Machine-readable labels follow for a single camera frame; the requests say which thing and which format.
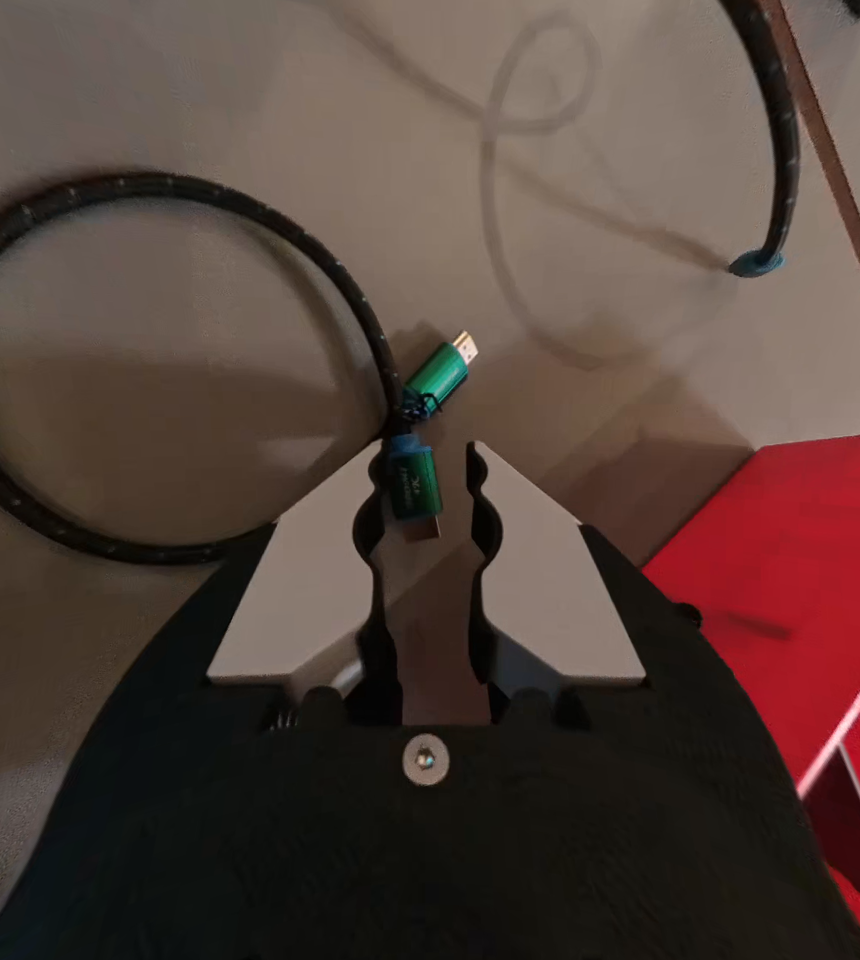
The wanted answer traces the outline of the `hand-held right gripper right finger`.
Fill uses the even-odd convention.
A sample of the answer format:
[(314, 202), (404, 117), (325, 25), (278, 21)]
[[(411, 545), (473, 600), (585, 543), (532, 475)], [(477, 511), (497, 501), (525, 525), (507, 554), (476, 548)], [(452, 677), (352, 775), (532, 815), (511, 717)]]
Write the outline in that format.
[(489, 446), (466, 450), (471, 666), (500, 692), (636, 688), (645, 668), (578, 519)]

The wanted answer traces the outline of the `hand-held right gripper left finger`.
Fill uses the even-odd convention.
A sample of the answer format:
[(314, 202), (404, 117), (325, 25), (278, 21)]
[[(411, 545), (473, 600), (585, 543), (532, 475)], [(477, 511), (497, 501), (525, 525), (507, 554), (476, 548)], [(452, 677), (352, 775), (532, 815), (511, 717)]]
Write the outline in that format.
[(283, 512), (208, 669), (214, 685), (341, 694), (396, 674), (372, 553), (384, 533), (375, 440)]

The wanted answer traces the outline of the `red storage bin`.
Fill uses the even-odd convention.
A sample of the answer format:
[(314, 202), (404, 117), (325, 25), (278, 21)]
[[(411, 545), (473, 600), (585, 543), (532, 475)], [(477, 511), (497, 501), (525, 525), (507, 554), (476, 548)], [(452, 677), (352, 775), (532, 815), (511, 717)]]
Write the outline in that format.
[(860, 435), (754, 453), (644, 572), (700, 611), (860, 922)]

